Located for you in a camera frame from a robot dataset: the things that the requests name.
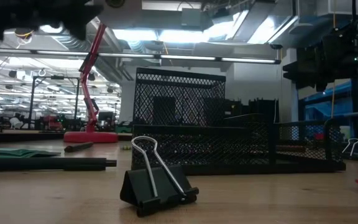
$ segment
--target white wall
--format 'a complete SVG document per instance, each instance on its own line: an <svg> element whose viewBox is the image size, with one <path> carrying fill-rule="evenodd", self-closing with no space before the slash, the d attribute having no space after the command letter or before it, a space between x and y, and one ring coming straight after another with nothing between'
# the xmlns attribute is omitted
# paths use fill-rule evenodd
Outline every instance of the white wall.
<svg viewBox="0 0 358 224"><path fill-rule="evenodd" d="M227 71L226 98L241 100L278 99L280 121L298 121L298 97L295 84L283 78L282 66L296 61L296 50L288 49L281 65L234 63Z"/></svg>
<svg viewBox="0 0 358 224"><path fill-rule="evenodd" d="M119 122L132 121L134 112L135 82L126 82L121 85L121 110Z"/></svg>

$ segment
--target green cutting mat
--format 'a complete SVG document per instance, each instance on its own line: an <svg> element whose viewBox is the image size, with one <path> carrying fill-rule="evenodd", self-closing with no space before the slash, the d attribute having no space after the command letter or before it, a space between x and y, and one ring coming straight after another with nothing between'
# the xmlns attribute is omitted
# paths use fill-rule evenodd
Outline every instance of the green cutting mat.
<svg viewBox="0 0 358 224"><path fill-rule="evenodd" d="M40 158L58 155L60 155L60 152L0 148L0 158Z"/></svg>

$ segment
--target metal wire handle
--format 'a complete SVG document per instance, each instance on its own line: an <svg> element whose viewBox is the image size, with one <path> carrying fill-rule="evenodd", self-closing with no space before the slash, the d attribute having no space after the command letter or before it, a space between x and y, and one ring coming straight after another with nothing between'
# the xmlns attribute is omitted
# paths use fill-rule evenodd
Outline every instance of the metal wire handle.
<svg viewBox="0 0 358 224"><path fill-rule="evenodd" d="M356 146L356 144L358 143L358 139L357 138L351 138L349 140L347 140L347 146L345 147L345 149L342 151L342 153L344 153L346 151L346 149L352 144L351 141L355 141L355 143L353 143L352 146L352 151L351 151L351 156L353 155L353 151L354 151L354 147Z"/></svg>
<svg viewBox="0 0 358 224"><path fill-rule="evenodd" d="M147 171L149 172L149 176L150 176L150 181L152 182L152 187L153 187L153 191L154 191L154 195L157 196L157 189L155 188L155 182L154 182L154 178L153 178L153 173L152 170L150 168L150 163L149 163L149 159L147 158L146 152L140 148L136 143L135 140L148 140L154 143L154 148L153 148L153 152L154 155L156 156L157 160L161 163L161 166L164 168L164 170L167 172L169 178L172 180L172 182L175 184L175 187L179 190L179 192L183 195L186 196L185 192L183 191L182 187L180 187L180 184L178 183L178 181L176 180L176 178L173 176L173 174L171 173L171 171L169 170L169 168L167 167L167 165L164 163L164 161L161 159L160 155L157 152L157 146L158 146L158 142L157 140L155 140L154 138L148 137L148 136L139 136L134 138L131 143L134 146L134 148L136 150L138 150L139 152L141 152L143 154L143 157L145 159L145 163L146 163L146 168Z"/></svg>
<svg viewBox="0 0 358 224"><path fill-rule="evenodd" d="M132 139L131 143L132 143L133 147L136 150L138 150L140 153L142 153L144 161L146 163L147 172L149 173L150 182L152 184L154 197L158 197L157 188L155 187L154 176L153 176L153 173L152 173L152 168L150 167L150 163L149 163L149 158L147 158L146 152L135 143L136 140L152 141L152 142L154 142L154 149L157 148L157 141L154 138L150 138L150 137L147 137L147 136L139 136L139 137L136 137L136 138Z"/></svg>

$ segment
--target small binder clip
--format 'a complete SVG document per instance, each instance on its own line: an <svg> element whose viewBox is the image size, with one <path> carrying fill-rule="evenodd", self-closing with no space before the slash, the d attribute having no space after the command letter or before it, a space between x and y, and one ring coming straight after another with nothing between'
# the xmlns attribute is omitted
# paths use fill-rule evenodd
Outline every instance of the small binder clip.
<svg viewBox="0 0 358 224"><path fill-rule="evenodd" d="M154 143L153 152L161 167L151 168L146 152L135 143L138 140ZM155 139L139 136L131 143L135 150L142 153L146 169L125 172L120 199L136 206L138 217L197 200L198 188L191 188L180 165L165 165L157 152L158 142Z"/></svg>

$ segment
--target wall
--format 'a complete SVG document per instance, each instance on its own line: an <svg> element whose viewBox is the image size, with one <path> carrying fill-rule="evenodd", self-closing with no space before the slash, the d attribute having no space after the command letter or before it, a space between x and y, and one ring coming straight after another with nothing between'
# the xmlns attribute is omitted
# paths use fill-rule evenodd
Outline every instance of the wall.
<svg viewBox="0 0 358 224"><path fill-rule="evenodd" d="M134 112L135 82L126 82L121 85L121 110L119 112L119 122L132 121Z"/></svg>
<svg viewBox="0 0 358 224"><path fill-rule="evenodd" d="M295 85L282 77L282 65L296 60L296 50L288 50L281 65L264 65L251 63L234 63L227 72L220 68L183 68L183 67L151 67L156 69L182 72L206 73L226 76L226 98L241 100L248 105L249 100L263 98L280 101L280 120L282 122L298 120L298 97ZM135 67L127 68L135 77ZM132 121L133 100L135 93L134 82L122 84L122 102L120 121Z"/></svg>
<svg viewBox="0 0 358 224"><path fill-rule="evenodd" d="M295 84L282 77L282 66L296 61L296 50L288 49L281 65L234 63L227 71L226 98L241 100L279 100L280 121L298 121L298 97Z"/></svg>

